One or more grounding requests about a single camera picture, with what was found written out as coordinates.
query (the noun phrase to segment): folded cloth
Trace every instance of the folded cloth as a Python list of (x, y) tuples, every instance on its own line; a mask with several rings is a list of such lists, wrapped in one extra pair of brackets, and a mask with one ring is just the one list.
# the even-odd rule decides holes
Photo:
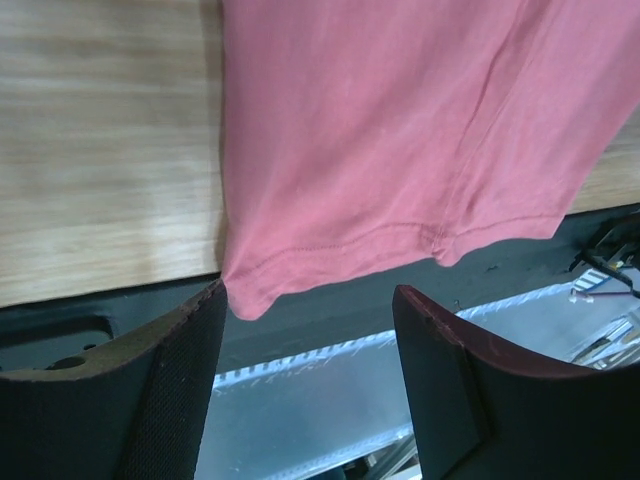
[(549, 238), (640, 99), (640, 2), (227, 0), (230, 305)]

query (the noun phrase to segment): pink fabric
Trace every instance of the pink fabric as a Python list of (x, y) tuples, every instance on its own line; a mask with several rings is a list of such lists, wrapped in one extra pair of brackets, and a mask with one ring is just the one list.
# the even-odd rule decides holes
[(223, 279), (281, 294), (553, 235), (640, 98), (637, 0), (227, 0)]

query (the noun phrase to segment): wooden table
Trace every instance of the wooden table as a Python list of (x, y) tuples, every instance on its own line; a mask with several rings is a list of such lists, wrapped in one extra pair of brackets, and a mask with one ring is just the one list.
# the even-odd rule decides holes
[[(217, 271), (217, 2), (0, 12), (0, 306)], [(640, 202), (639, 165), (636, 115), (573, 211)]]

